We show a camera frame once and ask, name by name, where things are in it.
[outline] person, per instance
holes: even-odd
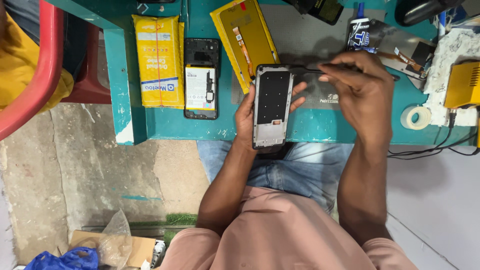
[[[40,52],[39,13],[39,0],[0,0],[0,110],[33,78]],[[70,95],[86,53],[88,22],[63,14],[63,69],[55,92],[40,112]]]
[[[161,270],[417,269],[385,226],[392,76],[366,52],[345,52],[318,68],[326,73],[319,80],[336,88],[342,114],[357,132],[353,148],[297,143],[283,160],[255,159],[251,87],[235,114],[233,142],[197,142],[214,180],[196,228],[173,238]],[[292,95],[305,87],[295,86]],[[290,111],[304,101],[292,102]],[[328,215],[335,200],[339,223]]]

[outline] yellow soldering station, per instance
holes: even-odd
[[[445,108],[457,109],[477,108],[480,114],[480,61],[458,64],[452,67],[445,99]],[[480,152],[480,115],[477,132],[477,150]]]

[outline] hand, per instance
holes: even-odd
[[[363,73],[336,66],[342,63],[355,65]],[[380,59],[365,51],[344,52],[318,68],[326,73],[319,80],[336,88],[342,114],[358,139],[367,145],[388,146],[394,81]]]
[[[306,82],[301,82],[293,87],[292,97],[307,88]],[[237,136],[235,141],[241,143],[248,150],[256,151],[252,148],[252,134],[253,134],[253,111],[255,107],[255,85],[250,86],[250,91],[241,102],[237,112],[235,113],[235,123],[237,125]],[[305,102],[305,97],[301,97],[290,104],[290,113],[296,110]]]

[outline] phone display assembly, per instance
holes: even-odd
[[[285,144],[293,77],[287,65],[257,66],[253,149]]]
[[[219,51],[216,39],[184,40],[185,118],[214,120],[218,117]]]

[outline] teal wooden desk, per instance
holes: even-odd
[[[258,0],[263,4],[285,4],[281,0]],[[182,110],[167,108],[144,108],[141,102],[138,61],[132,14],[137,14],[134,0],[47,0],[80,18],[104,29],[107,51],[108,75],[112,96],[113,120],[118,144],[136,145],[147,139],[185,140],[233,140],[236,134],[234,113],[238,105],[231,104],[232,66],[225,50],[221,55],[221,71],[218,90],[218,111],[216,120],[187,120]],[[210,12],[230,2],[229,0],[191,0],[190,29],[185,28],[185,37],[219,38]],[[353,8],[354,0],[347,3]],[[399,27],[394,19],[396,0],[384,3],[379,0],[365,0],[369,9],[386,11],[385,22]],[[180,13],[180,0],[164,4],[149,4],[144,15],[173,16]],[[181,21],[186,20],[185,9]],[[436,28],[428,22],[403,28],[426,39],[436,36]],[[429,125],[414,131],[404,128],[400,115],[409,106],[422,104],[427,95],[418,91],[403,73],[389,70],[401,76],[396,82],[392,126],[392,144],[433,145],[441,142],[448,128]],[[455,127],[448,142],[453,143],[475,133],[477,127]],[[289,117],[287,141],[353,143],[355,131],[345,121],[339,110],[298,109]]]

